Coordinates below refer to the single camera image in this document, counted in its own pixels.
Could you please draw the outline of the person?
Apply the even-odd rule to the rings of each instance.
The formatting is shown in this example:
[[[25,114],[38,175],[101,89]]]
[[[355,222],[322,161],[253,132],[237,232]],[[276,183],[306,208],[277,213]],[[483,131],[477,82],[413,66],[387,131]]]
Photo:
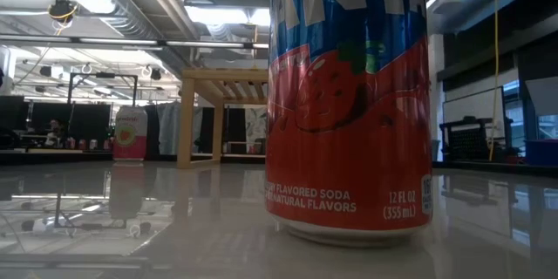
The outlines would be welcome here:
[[[50,131],[44,143],[46,147],[60,148],[65,141],[65,125],[59,119],[50,121]]]

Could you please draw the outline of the blue plastic bin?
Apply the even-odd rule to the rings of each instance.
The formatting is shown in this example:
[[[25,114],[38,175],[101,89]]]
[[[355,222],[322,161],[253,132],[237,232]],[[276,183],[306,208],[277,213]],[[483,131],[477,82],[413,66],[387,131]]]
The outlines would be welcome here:
[[[558,167],[558,139],[528,140],[525,160],[531,166]]]

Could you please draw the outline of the wooden slatted shelf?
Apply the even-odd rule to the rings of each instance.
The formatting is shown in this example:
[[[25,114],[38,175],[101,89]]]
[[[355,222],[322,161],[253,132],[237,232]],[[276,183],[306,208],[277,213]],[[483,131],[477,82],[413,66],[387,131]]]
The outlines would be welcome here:
[[[221,163],[222,130],[226,105],[266,105],[263,86],[269,82],[265,69],[187,68],[182,71],[180,136],[177,167],[195,169]],[[194,97],[214,106],[212,153],[208,160],[193,160]]]

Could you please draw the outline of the black rig frame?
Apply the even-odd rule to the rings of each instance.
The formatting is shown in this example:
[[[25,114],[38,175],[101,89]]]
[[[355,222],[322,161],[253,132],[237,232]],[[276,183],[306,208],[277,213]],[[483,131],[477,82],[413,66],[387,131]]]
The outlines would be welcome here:
[[[113,72],[71,72],[66,103],[70,108],[66,123],[68,138],[74,138],[75,146],[86,140],[86,152],[110,152],[112,150],[113,110],[115,106],[136,106],[139,77],[133,74]],[[90,141],[98,142],[96,150],[90,150]],[[111,141],[111,149],[104,150],[104,141]]]

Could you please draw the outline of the grey curtain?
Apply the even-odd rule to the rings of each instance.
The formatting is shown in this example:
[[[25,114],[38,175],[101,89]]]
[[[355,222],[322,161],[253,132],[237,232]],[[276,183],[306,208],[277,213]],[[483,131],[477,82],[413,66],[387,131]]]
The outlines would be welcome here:
[[[160,122],[159,133],[159,149],[160,154],[176,155],[178,152],[179,135],[180,135],[180,109],[181,103],[173,102],[157,105],[157,113]],[[192,126],[192,152],[197,153],[199,147],[195,145],[195,141],[201,135],[203,108],[196,106],[194,108],[193,126]]]

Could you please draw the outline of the pink white beverage can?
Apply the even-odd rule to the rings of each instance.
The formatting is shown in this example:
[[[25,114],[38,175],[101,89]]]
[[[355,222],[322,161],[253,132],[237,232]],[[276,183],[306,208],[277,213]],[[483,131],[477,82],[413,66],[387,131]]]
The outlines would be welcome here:
[[[113,159],[142,161],[146,157],[148,117],[143,107],[122,106],[115,119]]]

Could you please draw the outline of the whiteboard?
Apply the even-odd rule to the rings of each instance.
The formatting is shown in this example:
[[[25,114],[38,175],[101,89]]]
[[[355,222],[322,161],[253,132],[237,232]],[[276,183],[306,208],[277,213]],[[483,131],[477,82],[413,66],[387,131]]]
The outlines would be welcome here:
[[[506,137],[505,110],[502,99],[503,91],[501,87],[490,89],[484,92],[477,92],[472,95],[458,99],[446,101],[443,104],[443,121],[461,121],[465,116],[474,116],[477,119],[494,118],[495,130],[490,130],[487,126],[487,136],[497,138]]]

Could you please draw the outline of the long ceiling light bar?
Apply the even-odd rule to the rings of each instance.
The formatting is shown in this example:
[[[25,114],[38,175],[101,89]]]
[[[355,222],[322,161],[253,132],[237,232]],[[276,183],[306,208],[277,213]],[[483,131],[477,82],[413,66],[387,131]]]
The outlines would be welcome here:
[[[223,48],[223,49],[248,49],[267,50],[268,44],[251,42],[217,42],[217,41],[187,41],[165,39],[129,39],[129,38],[103,38],[103,37],[62,37],[39,36],[22,34],[0,33],[0,42],[5,44],[30,44],[37,46],[116,46],[133,47],[135,49],[158,49],[162,47],[187,47],[187,48]]]

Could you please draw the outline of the red blue Fanta can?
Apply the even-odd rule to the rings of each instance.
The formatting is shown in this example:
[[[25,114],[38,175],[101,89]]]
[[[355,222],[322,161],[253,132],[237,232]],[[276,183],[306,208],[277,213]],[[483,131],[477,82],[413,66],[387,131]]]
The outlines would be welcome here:
[[[432,219],[425,0],[270,0],[265,204],[367,246]]]

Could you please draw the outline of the black partition panel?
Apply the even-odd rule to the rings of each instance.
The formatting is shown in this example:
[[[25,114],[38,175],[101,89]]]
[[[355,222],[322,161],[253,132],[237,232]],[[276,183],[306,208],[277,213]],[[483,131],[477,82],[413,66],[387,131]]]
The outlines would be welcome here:
[[[201,153],[211,153],[213,151],[213,128],[214,108],[203,107],[200,134],[194,142]],[[239,108],[226,109],[223,116],[222,140],[224,142],[245,142],[246,138],[245,110]]]

